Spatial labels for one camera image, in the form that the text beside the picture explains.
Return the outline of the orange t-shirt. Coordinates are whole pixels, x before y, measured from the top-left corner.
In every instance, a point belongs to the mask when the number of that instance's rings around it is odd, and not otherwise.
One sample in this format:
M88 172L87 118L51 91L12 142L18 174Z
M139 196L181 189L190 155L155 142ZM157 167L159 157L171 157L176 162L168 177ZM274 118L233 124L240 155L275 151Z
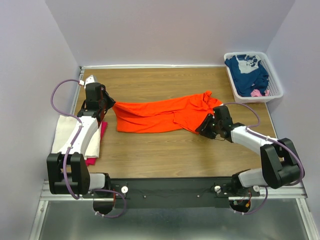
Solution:
M154 102L116 102L112 107L116 115L116 130L124 133L165 133L196 129L213 108L223 105L212 97L211 91Z

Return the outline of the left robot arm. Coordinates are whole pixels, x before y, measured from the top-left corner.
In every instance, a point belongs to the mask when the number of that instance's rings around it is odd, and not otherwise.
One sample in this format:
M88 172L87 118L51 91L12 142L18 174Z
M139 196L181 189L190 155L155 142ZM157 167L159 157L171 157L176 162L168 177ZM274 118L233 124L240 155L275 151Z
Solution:
M105 114L116 103L106 87L95 81L77 82L85 89L84 100L77 115L55 109L61 115L76 119L69 139L57 153L46 159L49 190L53 195L70 194L74 199L91 191L109 190L111 184L106 173L90 174L84 154Z

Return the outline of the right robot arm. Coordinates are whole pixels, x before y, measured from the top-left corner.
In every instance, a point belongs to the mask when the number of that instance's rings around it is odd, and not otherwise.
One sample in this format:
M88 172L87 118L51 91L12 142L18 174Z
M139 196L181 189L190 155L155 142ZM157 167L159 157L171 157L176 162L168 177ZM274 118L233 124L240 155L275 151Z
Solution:
M272 189L294 186L305 176L302 162L290 139L266 136L240 122L233 122L226 105L213 108L213 113L208 114L195 131L209 139L220 136L260 156L260 168L232 175L231 187L234 191L254 186Z

